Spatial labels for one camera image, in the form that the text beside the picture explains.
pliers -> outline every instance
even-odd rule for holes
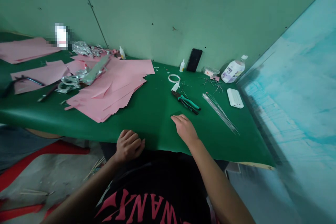
[[[30,80],[32,82],[35,82],[36,84],[39,84],[41,86],[45,86],[40,81],[37,81],[37,80],[32,79],[32,78],[29,78],[28,76],[21,75],[21,77],[15,77],[15,80],[12,80],[9,83],[9,85],[6,87],[5,91],[2,93],[1,97],[4,98],[4,97],[6,97],[9,94],[10,90],[14,87],[15,82],[22,81],[22,80],[25,80],[25,79]]]
[[[195,114],[198,114],[197,110],[201,110],[200,107],[198,107],[195,103],[193,103],[191,100],[185,98],[183,94],[179,94],[175,91],[171,91],[173,95],[177,97],[177,100],[181,102],[187,109],[191,110]]]

green wall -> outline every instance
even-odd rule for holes
[[[54,38],[55,23],[73,29],[77,39],[103,43],[88,0],[0,0],[0,28]]]
[[[170,65],[198,48],[198,70],[243,54],[250,67],[313,1],[90,0],[110,48]],[[0,28],[46,37],[63,22],[78,38],[104,45],[88,0],[0,0],[0,6]]]

blue wall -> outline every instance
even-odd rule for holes
[[[316,0],[238,82],[305,223],[336,223],[336,0]]]

white power bank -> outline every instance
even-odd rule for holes
[[[232,107],[236,107],[239,109],[244,107],[242,98],[240,97],[238,90],[227,89],[227,93],[228,93],[227,95],[229,97],[230,105]]]

wire cutters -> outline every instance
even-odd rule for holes
[[[195,103],[193,103],[191,100],[185,98],[183,94],[179,94],[175,91],[171,91],[173,95],[177,97],[177,100],[181,102],[187,109],[191,110],[195,114],[198,114],[197,110],[201,110],[200,107],[198,107]]]

